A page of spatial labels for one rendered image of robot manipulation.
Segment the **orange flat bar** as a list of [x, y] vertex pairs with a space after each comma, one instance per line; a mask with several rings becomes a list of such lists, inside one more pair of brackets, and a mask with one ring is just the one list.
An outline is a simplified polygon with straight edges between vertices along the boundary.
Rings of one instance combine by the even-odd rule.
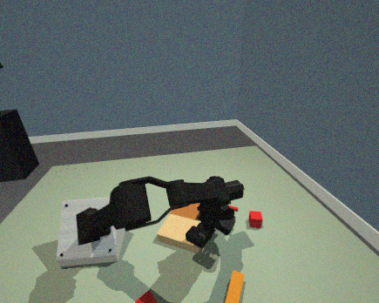
[[239, 303], [244, 274], [233, 271], [225, 303]]

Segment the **red cube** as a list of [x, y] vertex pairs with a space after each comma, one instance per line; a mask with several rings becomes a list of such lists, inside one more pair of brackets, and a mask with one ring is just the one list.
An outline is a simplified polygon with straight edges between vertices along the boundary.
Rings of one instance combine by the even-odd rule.
[[263, 218], [261, 212], [250, 212], [249, 213], [249, 224], [250, 227], [262, 228]]
[[139, 299], [137, 299], [135, 303], [157, 303], [157, 301], [153, 298], [151, 292], [148, 290]]

